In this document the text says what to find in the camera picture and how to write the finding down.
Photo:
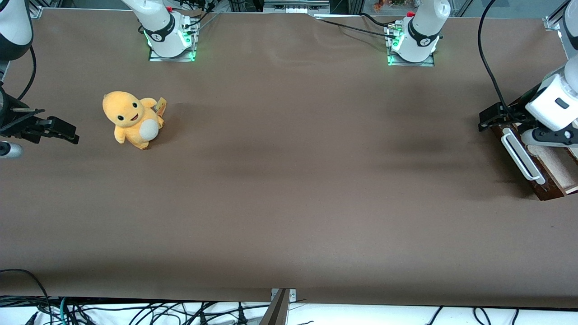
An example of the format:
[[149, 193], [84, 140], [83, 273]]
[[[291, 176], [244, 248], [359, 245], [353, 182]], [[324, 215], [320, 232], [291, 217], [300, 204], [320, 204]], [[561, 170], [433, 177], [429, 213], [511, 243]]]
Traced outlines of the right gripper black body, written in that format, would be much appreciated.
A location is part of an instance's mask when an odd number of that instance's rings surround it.
[[38, 123], [42, 121], [38, 114], [45, 109], [34, 109], [22, 101], [8, 95], [1, 87], [0, 100], [0, 134], [2, 137], [25, 139], [39, 144], [42, 137], [46, 137], [45, 128]]

